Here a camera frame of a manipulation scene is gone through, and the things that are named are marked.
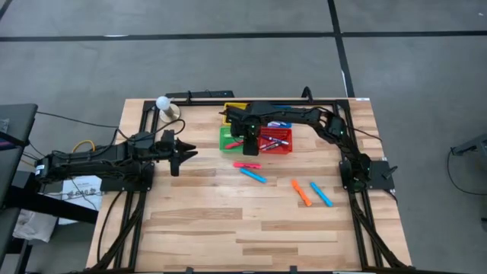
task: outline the black table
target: black table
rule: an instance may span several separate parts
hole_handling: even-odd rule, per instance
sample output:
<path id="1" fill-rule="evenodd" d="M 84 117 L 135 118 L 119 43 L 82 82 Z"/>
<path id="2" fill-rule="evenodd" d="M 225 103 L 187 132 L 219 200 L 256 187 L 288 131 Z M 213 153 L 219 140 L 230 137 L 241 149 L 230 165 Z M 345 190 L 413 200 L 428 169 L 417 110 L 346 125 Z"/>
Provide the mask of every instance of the black table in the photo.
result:
<path id="1" fill-rule="evenodd" d="M 0 119 L 9 119 L 10 136 L 28 142 L 29 134 L 37 112 L 36 104 L 0 105 Z M 24 148 L 16 147 L 0 151 L 0 266 L 12 243 L 12 233 L 21 209 L 51 214 L 95 224 L 98 212 L 93 209 L 74 205 L 38 194 L 40 184 L 32 173 L 17 171 Z M 22 254 L 28 253 L 27 242 L 22 247 Z M 18 272 L 23 272 L 27 261 L 21 256 Z"/>

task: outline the orange marker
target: orange marker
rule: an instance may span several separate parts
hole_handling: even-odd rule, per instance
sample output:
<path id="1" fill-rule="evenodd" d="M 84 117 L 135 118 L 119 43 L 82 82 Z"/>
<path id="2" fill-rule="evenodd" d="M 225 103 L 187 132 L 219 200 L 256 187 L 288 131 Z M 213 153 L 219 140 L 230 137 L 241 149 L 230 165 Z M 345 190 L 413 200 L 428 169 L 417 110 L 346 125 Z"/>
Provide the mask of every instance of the orange marker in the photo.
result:
<path id="1" fill-rule="evenodd" d="M 306 206 L 311 206 L 311 201 L 307 198 L 306 194 L 304 194 L 304 191 L 299 187 L 296 180 L 292 180 L 292 187 L 294 187 L 294 189 L 298 191 L 299 196 L 301 196 Z"/>

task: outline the wooden tabletop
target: wooden tabletop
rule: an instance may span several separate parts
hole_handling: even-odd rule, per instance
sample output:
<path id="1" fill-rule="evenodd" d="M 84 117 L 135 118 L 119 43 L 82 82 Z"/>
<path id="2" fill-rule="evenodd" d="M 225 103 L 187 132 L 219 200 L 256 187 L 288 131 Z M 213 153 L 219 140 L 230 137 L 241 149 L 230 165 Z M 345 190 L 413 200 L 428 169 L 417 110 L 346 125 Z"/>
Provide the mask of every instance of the wooden tabletop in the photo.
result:
<path id="1" fill-rule="evenodd" d="M 143 99 L 126 101 L 120 121 L 125 134 L 137 133 L 143 103 Z M 350 106 L 354 127 L 378 135 L 371 102 L 350 99 Z M 302 271 L 361 269 L 349 199 L 339 175 L 340 152 L 335 145 L 320 139 L 309 126 L 294 124 L 294 151 L 288 155 L 224 154 L 218 148 L 222 126 L 218 111 L 222 107 L 180 109 L 186 128 L 178 137 L 196 145 L 198 154 L 181 165 L 179 177 L 170 176 L 167 161 L 156 164 L 145 204 L 136 271 L 184 271 L 187 266 L 195 271 L 285 271 L 290 265 Z M 180 127 L 174 124 L 168 128 Z M 384 156 L 378 140 L 360 132 L 356 135 L 362 152 L 372 159 Z M 259 183 L 241 174 L 232 166 L 234 161 L 260 163 L 263 168 L 257 173 L 268 182 Z M 306 207 L 292 188 L 292 179 L 298 180 L 313 202 L 311 207 Z M 310 182 L 323 190 L 333 207 L 320 200 Z M 384 191 L 369 194 L 377 232 L 400 260 L 410 264 L 396 203 Z M 115 195 L 103 197 L 87 267 L 96 263 L 101 225 Z M 119 233 L 124 202 L 125 193 L 109 216 L 102 254 Z M 129 235 L 126 242 L 123 266 L 128 264 L 131 238 Z M 374 265 L 365 231 L 364 239 L 369 264 Z"/>

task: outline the blue marker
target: blue marker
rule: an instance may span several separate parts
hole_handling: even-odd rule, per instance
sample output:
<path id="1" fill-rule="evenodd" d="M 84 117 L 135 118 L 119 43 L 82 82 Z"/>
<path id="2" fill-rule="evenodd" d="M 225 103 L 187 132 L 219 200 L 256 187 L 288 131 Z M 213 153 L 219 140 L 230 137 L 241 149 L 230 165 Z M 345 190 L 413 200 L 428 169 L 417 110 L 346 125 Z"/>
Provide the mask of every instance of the blue marker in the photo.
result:
<path id="1" fill-rule="evenodd" d="M 243 167 L 240 168 L 240 172 L 243 173 L 243 174 L 245 174 L 245 175 L 247 175 L 247 176 L 249 176 L 249 177 L 252 177 L 255 180 L 258 180 L 260 183 L 267 183 L 267 179 L 266 178 L 261 177 L 261 176 L 255 174 L 255 173 L 252 173 L 252 172 L 246 170 Z"/>
<path id="2" fill-rule="evenodd" d="M 315 183 L 311 182 L 310 185 L 314 189 L 314 191 L 316 191 L 316 193 L 318 194 L 318 196 L 320 196 L 320 198 L 326 203 L 327 206 L 329 206 L 329 207 L 332 207 L 333 206 L 332 201 L 330 201 L 328 199 L 328 197 L 325 196 L 325 194 L 323 193 L 323 191 L 321 191 L 320 188 Z"/>

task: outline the red basket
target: red basket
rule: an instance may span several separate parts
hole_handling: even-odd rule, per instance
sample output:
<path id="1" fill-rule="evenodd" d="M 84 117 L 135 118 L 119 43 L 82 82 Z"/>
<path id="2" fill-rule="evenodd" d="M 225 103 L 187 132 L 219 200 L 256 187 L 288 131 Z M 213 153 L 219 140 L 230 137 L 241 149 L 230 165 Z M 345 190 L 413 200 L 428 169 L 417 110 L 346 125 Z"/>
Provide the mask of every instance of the red basket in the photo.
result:
<path id="1" fill-rule="evenodd" d="M 263 145 L 268 145 L 272 142 L 269 141 L 268 139 L 262 138 L 261 136 L 269 136 L 269 137 L 273 137 L 276 139 L 289 142 L 289 145 L 280 145 L 277 148 L 272 148 L 265 151 L 260 149 L 262 153 L 287 154 L 292 151 L 292 130 L 291 129 L 277 129 L 277 128 L 268 128 L 268 127 L 261 128 L 260 137 L 259 137 L 259 147 Z"/>

